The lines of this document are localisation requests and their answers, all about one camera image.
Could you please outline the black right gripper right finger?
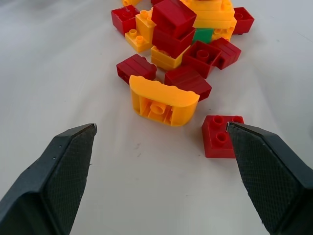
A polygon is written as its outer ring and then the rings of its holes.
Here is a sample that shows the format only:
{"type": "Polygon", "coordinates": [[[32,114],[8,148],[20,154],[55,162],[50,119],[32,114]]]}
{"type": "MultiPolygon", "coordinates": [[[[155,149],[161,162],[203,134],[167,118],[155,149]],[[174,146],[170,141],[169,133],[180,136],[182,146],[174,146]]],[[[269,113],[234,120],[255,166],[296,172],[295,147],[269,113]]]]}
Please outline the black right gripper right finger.
{"type": "Polygon", "coordinates": [[[242,182],[271,235],[313,233],[313,170],[275,133],[229,122],[242,182]]]}

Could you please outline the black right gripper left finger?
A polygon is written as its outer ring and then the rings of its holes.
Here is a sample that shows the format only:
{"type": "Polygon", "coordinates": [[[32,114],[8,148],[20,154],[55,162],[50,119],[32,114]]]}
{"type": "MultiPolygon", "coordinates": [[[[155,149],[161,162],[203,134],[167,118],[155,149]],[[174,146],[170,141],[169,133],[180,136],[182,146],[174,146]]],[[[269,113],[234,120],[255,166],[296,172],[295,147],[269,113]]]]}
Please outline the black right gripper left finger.
{"type": "Polygon", "coordinates": [[[83,197],[94,123],[56,135],[0,201],[2,235],[68,235],[83,197]]]}

